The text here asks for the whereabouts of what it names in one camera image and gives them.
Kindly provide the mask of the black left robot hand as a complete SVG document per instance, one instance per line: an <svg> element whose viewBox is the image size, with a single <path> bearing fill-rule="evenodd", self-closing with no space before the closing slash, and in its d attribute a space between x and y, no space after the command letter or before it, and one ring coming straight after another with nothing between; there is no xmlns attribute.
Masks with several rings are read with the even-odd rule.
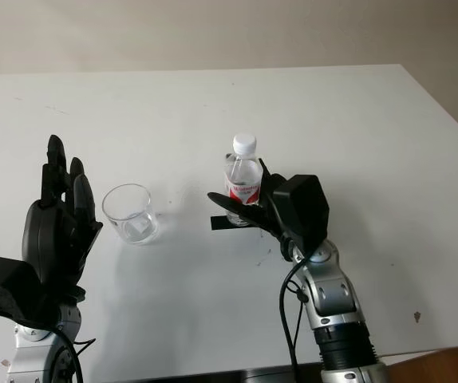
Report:
<svg viewBox="0 0 458 383"><path fill-rule="evenodd" d="M74 157L68 164L61 139L52 135L42 166L41 197L27 212L22 240L23 260L34 268L46 293L66 302L85 299L78 282L102 227L83 163Z"/></svg>

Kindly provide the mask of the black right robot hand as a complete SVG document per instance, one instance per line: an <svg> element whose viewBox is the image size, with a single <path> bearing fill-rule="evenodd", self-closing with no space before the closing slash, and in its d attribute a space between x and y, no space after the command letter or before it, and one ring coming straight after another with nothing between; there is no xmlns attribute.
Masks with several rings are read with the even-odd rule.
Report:
<svg viewBox="0 0 458 383"><path fill-rule="evenodd" d="M273 191L284 184L286 179L278 173L270 174L261 158L259 158L259 163L263 169L263 175L257 205L243 205L218 192L208 192L207 197L223 209L235 213L251 226L258 227L274 236L280 243L282 257L287 262L292 262L290 250L292 239L286 233L278 208L273 201Z"/></svg>

